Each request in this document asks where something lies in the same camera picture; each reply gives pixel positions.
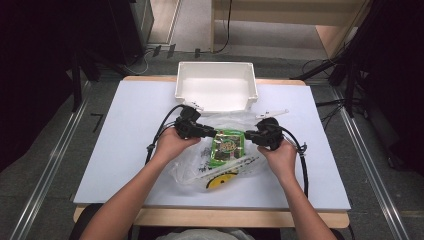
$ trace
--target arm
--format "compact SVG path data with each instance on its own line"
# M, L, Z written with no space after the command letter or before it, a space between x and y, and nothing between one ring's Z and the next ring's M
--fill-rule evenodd
M174 128L165 130L152 159L94 215L81 239L122 239L133 224L165 166L184 149L200 141L180 139Z
M269 166L283 187L299 239L336 239L296 180L296 149L284 140L275 151L265 147L258 147L258 150L267 158Z

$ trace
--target forearm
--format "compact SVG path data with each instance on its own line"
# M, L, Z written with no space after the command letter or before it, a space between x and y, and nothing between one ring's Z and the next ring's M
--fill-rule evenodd
M124 237L166 163L152 159L95 214L82 239Z
M336 239L309 200L296 178L280 178L299 239Z

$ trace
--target white table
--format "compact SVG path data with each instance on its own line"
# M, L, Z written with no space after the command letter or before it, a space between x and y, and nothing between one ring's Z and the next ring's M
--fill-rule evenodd
M75 218L90 203L108 200L144 165L146 147L176 104L174 77L128 77L118 87L74 202ZM350 205L319 120L310 88L301 81L257 80L259 99L251 111L289 109L277 120L308 144L309 199L331 227L346 227ZM170 116L170 121L179 111ZM296 175L303 184L299 161ZM269 168L235 178L216 190L193 191L164 171L136 224L154 226L293 226L284 193Z

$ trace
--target black wire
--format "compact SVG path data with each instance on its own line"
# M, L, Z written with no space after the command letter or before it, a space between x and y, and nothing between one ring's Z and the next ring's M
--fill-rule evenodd
M163 126L162 127L162 131L158 135L158 139L162 135L162 133L165 132L166 129L168 129L170 127L173 127L175 125L175 123L177 123L177 121L173 121L173 122L167 123L165 126Z
M303 66L302 66L302 73L303 74L305 74L305 67L306 67L306 65L308 65L309 63L311 63L311 62L315 62L315 61L318 61L318 60L321 60L321 59L313 59L313 60L309 60L309 61L307 61L306 63L304 63L303 64Z
M330 74L328 74L325 70L322 70L322 71L327 75L327 77L330 77Z
M353 105L362 105L362 99L353 98L352 100L353 100L353 102L352 102ZM328 101L328 102L318 102L318 103L315 103L315 106L316 107L322 107L322 106L333 105L333 104L344 104L346 101L348 101L348 99L341 98L341 99Z
M154 48L147 48L146 50L151 50L151 51L145 51L144 54L137 55L137 57L135 57L134 61L127 67L133 66L136 62L138 62L138 60L140 60L141 57L146 56L146 54L148 54L150 52L153 52Z
M343 108L343 105L339 105L339 106L337 106L334 110L333 110L333 112L330 114L330 116L328 117L328 120L327 120L327 123L325 124L325 126L324 126L324 131L325 130L327 130L327 126L328 126L328 124L330 123L330 121L331 121L331 119L341 110Z
M233 5L233 0L230 0L230 8L228 9L228 20L227 20L227 41L225 42L224 46L219 49L218 51L213 51L213 53L220 53L222 50L224 50L228 42L230 41L230 21L231 21L231 6Z
M352 240L355 240L355 234L353 233L352 225L347 226L349 228L350 236L352 237Z
M294 135L287 129L283 128L280 126L280 128L283 130L283 132L286 132L288 135L290 135L290 137L293 139L293 141L296 143L296 148L299 152L299 156L300 156L300 163L302 165L302 172L303 172L303 192L305 193L305 196L308 197L308 193L309 193L309 180L308 180L308 169L306 167L306 160L305 160L305 155L303 154L303 151L305 149L302 149L302 147L300 146L299 142L297 141L297 139L294 137Z
M145 69L142 71L142 72L135 72L135 71L133 71L133 70L131 70L129 67L127 67L127 66L124 66L124 68L125 69L127 69L128 71L130 71L131 72L131 74L134 74L134 75L136 75L136 76L141 76L143 73L145 73L148 69L149 69L149 63L147 62L147 59L146 59L146 56L147 56L147 54L149 54L149 53L151 53L151 52L154 52L153 50L151 50L151 51L146 51L145 53L144 53L144 55L143 55L143 61L146 63L146 67L145 67Z
M169 116L175 111L175 109L177 109L179 107L184 107L184 105L179 104L179 105L173 107L171 109L171 111L169 111L169 113L163 119L155 137L153 138L153 142L147 147L147 157L146 157L145 165L150 161L150 158L152 157L153 149L156 147L155 144L156 144L157 140L159 139L160 135L162 135L163 131L165 131L167 128L171 127L171 125L169 125L164 129L164 125L165 125L166 120L168 120Z

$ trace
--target black tripod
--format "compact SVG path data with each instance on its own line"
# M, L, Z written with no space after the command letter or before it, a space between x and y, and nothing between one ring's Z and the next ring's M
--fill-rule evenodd
M379 16L380 10L384 6L384 2L384 0L373 1L369 14L365 18L362 25L358 28L355 36L346 46L343 52L341 52L333 59L327 60L320 66L315 67L309 72L290 79L306 80L332 66L335 66L334 71L328 78L328 81L331 85L338 86L347 76L345 108L349 113L349 116L353 117L353 93L355 90L355 82L357 77L360 76L358 65L363 62L363 55L360 54L361 49L363 48L362 45L364 44L365 39L369 38L369 36L372 34L375 19Z

